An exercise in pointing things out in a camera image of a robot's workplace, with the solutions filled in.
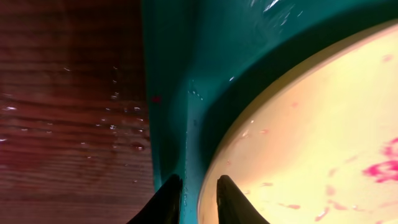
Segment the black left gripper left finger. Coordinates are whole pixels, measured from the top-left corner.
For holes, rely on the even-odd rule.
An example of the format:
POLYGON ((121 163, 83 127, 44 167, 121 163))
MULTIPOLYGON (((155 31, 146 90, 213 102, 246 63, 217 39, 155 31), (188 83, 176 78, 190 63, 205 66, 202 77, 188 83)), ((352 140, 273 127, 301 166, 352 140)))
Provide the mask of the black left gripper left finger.
POLYGON ((179 224, 183 180, 173 174, 126 224, 179 224))

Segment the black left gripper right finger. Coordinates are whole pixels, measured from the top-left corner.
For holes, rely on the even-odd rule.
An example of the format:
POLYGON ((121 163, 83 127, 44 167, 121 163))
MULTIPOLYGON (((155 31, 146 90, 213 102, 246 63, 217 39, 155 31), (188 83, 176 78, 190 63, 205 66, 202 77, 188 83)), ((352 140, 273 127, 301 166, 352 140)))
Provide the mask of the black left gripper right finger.
POLYGON ((216 202, 219 224, 270 224, 228 175, 217 180, 216 202))

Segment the yellow plate with red stains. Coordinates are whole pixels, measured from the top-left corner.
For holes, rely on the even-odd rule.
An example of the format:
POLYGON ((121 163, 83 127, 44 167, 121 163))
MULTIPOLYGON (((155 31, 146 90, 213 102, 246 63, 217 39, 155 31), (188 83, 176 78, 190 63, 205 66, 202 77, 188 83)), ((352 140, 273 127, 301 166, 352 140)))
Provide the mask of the yellow plate with red stains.
POLYGON ((228 175, 271 223, 397 222, 397 21, 312 55, 240 114, 206 173, 199 223, 228 175))

